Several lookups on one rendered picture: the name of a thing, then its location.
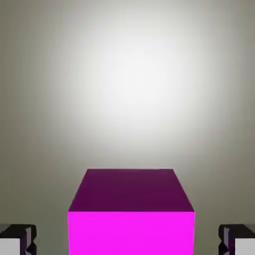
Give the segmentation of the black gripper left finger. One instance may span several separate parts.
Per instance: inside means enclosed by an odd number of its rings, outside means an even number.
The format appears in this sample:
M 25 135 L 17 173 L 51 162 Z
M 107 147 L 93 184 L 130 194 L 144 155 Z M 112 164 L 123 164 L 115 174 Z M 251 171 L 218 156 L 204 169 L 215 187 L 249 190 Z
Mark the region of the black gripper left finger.
M 0 255 L 37 255 L 33 224 L 0 224 Z

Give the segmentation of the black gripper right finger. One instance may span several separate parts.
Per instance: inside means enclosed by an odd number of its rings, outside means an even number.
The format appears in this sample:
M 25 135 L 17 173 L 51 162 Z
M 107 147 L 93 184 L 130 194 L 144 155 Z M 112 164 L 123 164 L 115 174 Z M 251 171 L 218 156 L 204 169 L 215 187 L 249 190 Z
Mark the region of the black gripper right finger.
M 255 255 L 255 224 L 220 225 L 219 255 Z

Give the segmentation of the small magenta cube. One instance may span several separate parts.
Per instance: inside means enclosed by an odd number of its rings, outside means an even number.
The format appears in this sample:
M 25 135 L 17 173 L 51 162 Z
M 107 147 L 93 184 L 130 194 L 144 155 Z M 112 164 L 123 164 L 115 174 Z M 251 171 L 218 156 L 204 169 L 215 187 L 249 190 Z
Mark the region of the small magenta cube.
M 193 255 L 194 232 L 172 169 L 88 169 L 68 210 L 69 255 Z

